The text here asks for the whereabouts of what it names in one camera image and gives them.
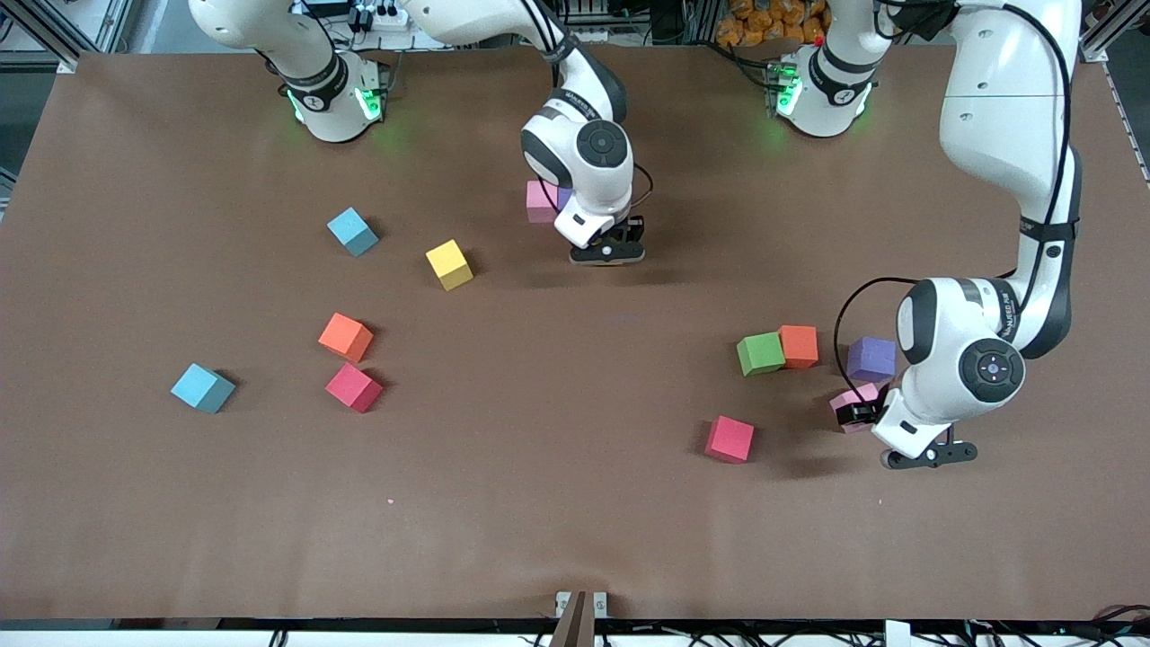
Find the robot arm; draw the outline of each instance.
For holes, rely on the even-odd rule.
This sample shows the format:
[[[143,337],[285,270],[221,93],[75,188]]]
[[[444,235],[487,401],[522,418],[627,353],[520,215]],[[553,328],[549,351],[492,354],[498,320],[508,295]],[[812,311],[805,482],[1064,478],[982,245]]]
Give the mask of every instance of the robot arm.
[[[555,229],[575,246],[573,261],[642,260],[642,221],[627,218],[635,159],[619,125],[627,116],[619,78],[536,0],[400,0],[400,6],[442,43],[467,45],[515,33],[559,66],[562,85],[520,133],[523,156],[540,177],[572,188]]]
[[[528,164],[572,188],[555,218],[572,260],[642,260],[642,218],[628,218],[635,159],[619,125],[627,92],[614,74],[536,0],[399,0],[430,37],[468,45],[516,33],[528,39],[564,83],[521,132]],[[324,141],[346,141],[383,116],[381,67],[336,52],[315,18],[292,14],[292,0],[189,0],[197,24],[217,43],[259,52],[284,80],[296,116]]]
[[[943,151],[966,172],[1018,200],[1018,269],[1003,278],[927,278],[898,307],[898,344],[911,367],[871,403],[872,431],[908,459],[951,425],[1009,402],[1071,323],[1070,275],[1081,165],[1068,136],[1070,74],[1079,0],[830,0],[823,47],[784,59],[796,80],[775,103],[814,136],[845,130],[862,111],[871,76],[899,26],[931,38],[945,29],[958,53],[943,101]]]
[[[323,25],[292,14],[292,0],[187,0],[216,43],[255,49],[278,74],[298,118],[317,139],[347,141],[383,116],[381,67],[336,52]]]
[[[873,431],[911,459],[953,423],[1010,402],[1023,359],[1042,357],[1070,331],[1081,164],[1065,140],[1065,61],[1074,60],[1080,3],[1018,2],[1060,57],[1036,25],[1002,7],[959,2],[950,14],[958,54],[940,139],[956,165],[1018,200],[1018,269],[1009,278],[928,278],[899,305],[898,344],[911,367],[888,387]]]

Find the purple cube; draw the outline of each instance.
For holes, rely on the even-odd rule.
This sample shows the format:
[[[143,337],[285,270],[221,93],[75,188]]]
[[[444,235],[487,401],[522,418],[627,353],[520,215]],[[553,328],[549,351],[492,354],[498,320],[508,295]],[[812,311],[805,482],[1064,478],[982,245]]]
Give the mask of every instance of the purple cube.
[[[538,179],[530,179],[527,183],[527,219],[529,222],[554,222],[555,221],[555,209],[551,208],[554,203],[560,209],[567,205],[567,200],[572,197],[570,188],[562,188],[555,186],[550,182],[539,183]]]
[[[851,345],[846,357],[846,376],[852,380],[881,383],[895,377],[895,342],[862,338]]]

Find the cable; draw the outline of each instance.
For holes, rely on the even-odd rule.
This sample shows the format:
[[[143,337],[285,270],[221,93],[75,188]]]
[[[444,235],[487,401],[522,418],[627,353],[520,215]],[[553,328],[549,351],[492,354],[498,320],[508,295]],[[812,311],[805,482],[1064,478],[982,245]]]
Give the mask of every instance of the cable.
[[[647,178],[647,190],[646,190],[646,193],[643,193],[642,195],[639,195],[639,199],[637,199],[637,200],[635,200],[635,201],[631,202],[631,208],[635,208],[635,207],[642,205],[644,200],[646,200],[647,198],[651,197],[651,193],[654,193],[654,178],[651,177],[651,174],[647,172],[647,170],[645,168],[643,168],[643,164],[641,164],[638,162],[635,162],[635,168],[639,169],[639,172],[642,172],[643,175],[646,176],[646,178]]]
[[[1007,625],[1005,622],[998,621],[998,624],[1000,624],[1003,626],[1003,629],[1005,629],[1006,631],[1013,633],[1014,636],[1018,636],[1022,640],[1022,642],[1026,642],[1030,647],[1042,647],[1041,645],[1038,645],[1029,636],[1027,636],[1027,634],[1025,634],[1025,633],[1022,633],[1020,631],[1014,631],[1013,629],[1011,629],[1010,625]]]
[[[929,636],[914,634],[914,638],[919,640],[926,640],[927,642],[934,642],[935,645],[943,645],[945,647],[954,647],[950,640],[946,640],[942,636],[938,638],[930,638]]]
[[[552,39],[547,37],[547,34],[551,33],[551,29],[547,29],[547,33],[544,33],[543,26],[539,25],[539,21],[535,16],[535,11],[531,10],[531,5],[535,5],[536,9],[538,9],[539,6],[535,3],[535,0],[530,0],[530,5],[528,3],[528,0],[519,0],[519,3],[523,6],[523,10],[527,11],[527,15],[531,18],[531,24],[535,25],[535,32],[539,34],[540,44],[543,45],[544,49],[546,49],[546,52],[550,54],[555,48],[555,46],[552,44]],[[543,21],[544,22],[547,21],[546,15],[543,16]]]
[[[854,393],[854,398],[859,399],[859,403],[865,403],[866,399],[862,398],[862,394],[860,394],[857,388],[854,388],[854,383],[852,383],[851,379],[846,376],[846,369],[843,368],[842,354],[838,353],[838,329],[842,326],[843,315],[846,314],[846,308],[850,307],[851,301],[854,300],[854,296],[862,293],[862,290],[866,290],[871,285],[875,285],[877,283],[908,283],[913,285],[918,282],[919,282],[918,279],[904,278],[902,276],[880,276],[877,278],[871,278],[866,283],[859,285],[857,290],[851,292],[851,295],[846,296],[846,301],[843,302],[843,307],[838,310],[838,316],[835,317],[835,332],[831,336],[831,344],[834,345],[835,349],[835,367],[838,368],[838,375],[843,377],[843,380],[846,380],[846,386],[850,387],[851,392]],[[776,642],[774,647],[779,647],[781,642],[782,641]]]
[[[555,209],[555,213],[559,213],[559,207],[555,205],[555,201],[551,199],[551,193],[547,192],[547,184],[543,182],[543,176],[536,172],[535,178],[539,180],[539,190],[543,191],[543,197],[547,198],[547,203],[551,205],[551,208]]]
[[[1055,207],[1058,206],[1058,195],[1063,186],[1063,176],[1066,174],[1066,156],[1070,153],[1071,147],[1071,72],[1070,67],[1066,64],[1066,56],[1063,55],[1063,48],[1058,46],[1058,41],[1050,33],[1050,30],[1045,28],[1037,18],[1014,5],[1003,5],[1002,10],[1010,11],[1015,16],[1022,18],[1023,21],[1030,23],[1030,26],[1037,31],[1043,39],[1045,39],[1046,45],[1053,52],[1055,57],[1058,59],[1058,71],[1061,74],[1063,79],[1063,141],[1061,147],[1058,153],[1058,169],[1055,171],[1055,186],[1050,193],[1050,205],[1046,207],[1046,215],[1042,219],[1043,226],[1049,226],[1050,221],[1055,216]],[[1030,301],[1030,295],[1034,293],[1034,285],[1038,279],[1038,264],[1042,262],[1042,254],[1044,244],[1040,240],[1034,249],[1034,264],[1030,268],[1030,278],[1026,284],[1026,292],[1018,306],[1018,311],[1022,313],[1026,310],[1027,303]]]
[[[934,5],[953,5],[954,0],[919,0],[918,2],[910,1],[904,2],[903,0],[874,0],[880,5],[887,5],[888,7],[930,7]]]
[[[1114,609],[1113,611],[1110,611],[1110,613],[1107,613],[1105,615],[1095,616],[1095,618],[1091,619],[1090,622],[1091,623],[1101,623],[1101,622],[1112,621],[1112,619],[1117,618],[1118,616],[1124,616],[1126,614],[1129,614],[1130,611],[1150,611],[1150,607],[1148,607],[1145,604],[1127,604],[1125,607],[1119,607],[1119,608]],[[1137,619],[1137,621],[1134,621],[1130,624],[1143,623],[1148,618]]]
[[[764,80],[759,80],[758,78],[754,78],[754,76],[751,75],[751,72],[747,71],[747,69],[743,67],[743,61],[742,61],[742,59],[738,59],[738,56],[736,56],[735,67],[738,68],[738,71],[741,71],[743,74],[743,76],[746,77],[747,80],[750,80],[751,83],[758,85],[759,87],[762,87],[764,90],[770,90],[770,88],[774,87],[769,83],[766,83]]]
[[[879,11],[872,13],[871,14],[871,18],[872,18],[872,22],[874,23],[874,32],[875,32],[875,34],[879,36],[879,38],[882,38],[883,40],[894,40],[895,37],[898,36],[897,33],[890,33],[890,34],[888,34],[887,32],[884,32],[881,29],[879,29]]]
[[[742,63],[749,68],[767,69],[768,67],[768,64],[764,62],[752,61],[750,59],[743,59],[739,55],[735,54],[734,48],[729,51],[723,49],[721,46],[719,46],[719,44],[712,43],[710,40],[688,40],[687,43],[683,43],[683,45],[705,45],[712,52],[719,54],[720,56],[727,59],[728,61],[733,63]]]

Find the brown table surface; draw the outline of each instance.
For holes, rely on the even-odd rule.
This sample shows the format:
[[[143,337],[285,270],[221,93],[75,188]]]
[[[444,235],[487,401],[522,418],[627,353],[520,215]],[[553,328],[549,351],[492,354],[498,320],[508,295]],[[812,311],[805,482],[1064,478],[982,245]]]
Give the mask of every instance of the brown table surface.
[[[735,342],[814,323],[872,276],[997,274],[1017,206],[943,155],[950,48],[896,47],[831,140],[770,121],[703,49],[616,49],[654,175],[647,260],[570,265],[527,222],[526,48],[413,55],[388,121],[314,140],[254,55],[85,56],[0,225],[0,616],[1081,618],[1150,598],[1148,193],[1099,67],[1070,339],[981,456],[891,472],[831,433],[829,362],[744,379]],[[637,183],[642,185],[642,178]],[[382,232],[355,259],[325,222]],[[444,292],[423,252],[477,277]],[[903,286],[844,341],[894,334]],[[332,311],[378,331],[367,415],[324,393]],[[239,388],[215,416],[168,390]],[[707,422],[758,428],[741,467]]]

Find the light blue cube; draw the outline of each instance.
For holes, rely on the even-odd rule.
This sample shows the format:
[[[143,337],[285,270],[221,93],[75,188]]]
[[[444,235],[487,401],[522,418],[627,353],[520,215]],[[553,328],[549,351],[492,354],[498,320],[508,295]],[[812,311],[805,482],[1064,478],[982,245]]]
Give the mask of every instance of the light blue cube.
[[[184,376],[171,387],[171,395],[189,406],[215,414],[236,391],[236,385],[220,377],[215,371],[208,371],[199,364],[192,364]]]
[[[379,241],[379,237],[375,234],[375,231],[371,231],[371,228],[367,225],[367,222],[363,222],[354,208],[348,208],[337,215],[328,223],[328,229],[336,234],[339,244],[352,252],[352,255],[360,255]]]

